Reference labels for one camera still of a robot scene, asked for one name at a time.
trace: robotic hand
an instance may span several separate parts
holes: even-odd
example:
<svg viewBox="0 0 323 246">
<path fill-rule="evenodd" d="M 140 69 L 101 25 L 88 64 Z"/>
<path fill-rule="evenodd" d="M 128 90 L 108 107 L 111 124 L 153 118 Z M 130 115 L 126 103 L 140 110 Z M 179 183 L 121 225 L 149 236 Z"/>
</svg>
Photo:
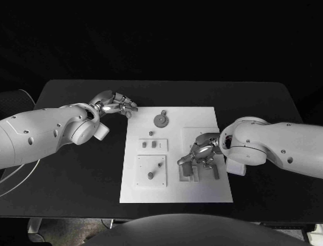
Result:
<svg viewBox="0 0 323 246">
<path fill-rule="evenodd" d="M 240 118 L 222 133 L 196 138 L 190 154 L 178 162 L 183 175 L 193 175 L 192 165 L 198 163 L 206 169 L 215 168 L 215 154 L 227 156 L 228 173 L 244 176 L 247 165 L 261 165 L 268 159 L 281 169 L 323 178 L 323 127 Z"/>
<path fill-rule="evenodd" d="M 104 139 L 110 132 L 100 118 L 120 113 L 131 118 L 137 104 L 113 91 L 104 91 L 90 104 L 23 112 L 0 121 L 0 169 L 30 163 L 53 154 L 59 148 L 81 145 L 92 136 Z"/>
</svg>

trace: black background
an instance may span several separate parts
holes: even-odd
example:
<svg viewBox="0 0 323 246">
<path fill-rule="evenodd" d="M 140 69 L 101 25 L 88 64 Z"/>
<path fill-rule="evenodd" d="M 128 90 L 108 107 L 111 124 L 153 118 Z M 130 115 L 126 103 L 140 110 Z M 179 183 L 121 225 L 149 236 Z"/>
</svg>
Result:
<svg viewBox="0 0 323 246">
<path fill-rule="evenodd" d="M 323 6 L 160 5 L 0 6 L 0 91 L 36 101 L 51 79 L 281 82 L 323 125 Z"/>
</svg>

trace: white platform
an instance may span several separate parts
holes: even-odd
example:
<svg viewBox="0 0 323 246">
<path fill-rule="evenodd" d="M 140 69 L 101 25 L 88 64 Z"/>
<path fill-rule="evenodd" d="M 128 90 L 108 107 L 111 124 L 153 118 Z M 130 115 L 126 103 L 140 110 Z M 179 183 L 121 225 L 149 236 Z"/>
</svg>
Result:
<svg viewBox="0 0 323 246">
<path fill-rule="evenodd" d="M 157 128 L 154 117 L 163 110 L 167 112 L 169 125 Z M 232 202 L 222 155 L 216 155 L 214 161 L 219 170 L 218 180 L 214 178 L 214 171 L 198 166 L 198 179 L 188 178 L 188 181 L 180 181 L 178 160 L 190 150 L 189 147 L 201 135 L 198 131 L 219 132 L 214 107 L 140 107 L 139 112 L 133 113 L 127 129 L 121 203 Z M 139 146 L 140 139 L 150 139 L 152 142 L 153 139 L 167 139 L 167 149 L 163 151 L 157 149 L 156 152 L 150 152 L 150 149 L 144 151 Z M 137 166 L 139 156 L 153 157 Z M 160 183 L 163 171 L 156 168 L 154 158 L 160 157 L 166 158 L 163 163 L 166 183 Z M 156 175 L 149 180 L 147 173 L 152 170 Z M 141 187 L 137 185 L 140 179 L 146 182 Z"/>
</svg>

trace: hole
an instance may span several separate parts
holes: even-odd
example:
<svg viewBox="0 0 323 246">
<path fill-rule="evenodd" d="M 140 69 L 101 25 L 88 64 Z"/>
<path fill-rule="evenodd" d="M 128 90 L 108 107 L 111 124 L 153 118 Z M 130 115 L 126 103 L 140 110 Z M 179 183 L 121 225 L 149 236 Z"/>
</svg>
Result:
<svg viewBox="0 0 323 246">
<path fill-rule="evenodd" d="M 33 142 L 35 142 L 35 139 L 30 137 L 30 138 L 28 139 L 28 143 L 29 143 L 29 145 L 32 145 L 32 144 L 33 144 Z"/>
</svg>

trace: black chair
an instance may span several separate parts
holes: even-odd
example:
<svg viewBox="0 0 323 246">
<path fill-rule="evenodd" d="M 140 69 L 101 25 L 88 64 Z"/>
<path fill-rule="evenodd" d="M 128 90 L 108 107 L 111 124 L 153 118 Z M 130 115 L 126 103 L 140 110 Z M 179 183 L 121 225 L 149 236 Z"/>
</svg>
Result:
<svg viewBox="0 0 323 246">
<path fill-rule="evenodd" d="M 25 90 L 0 93 L 0 120 L 35 109 L 35 101 Z M 0 218 L 0 245 L 51 245 L 33 243 L 28 237 L 29 218 Z"/>
</svg>

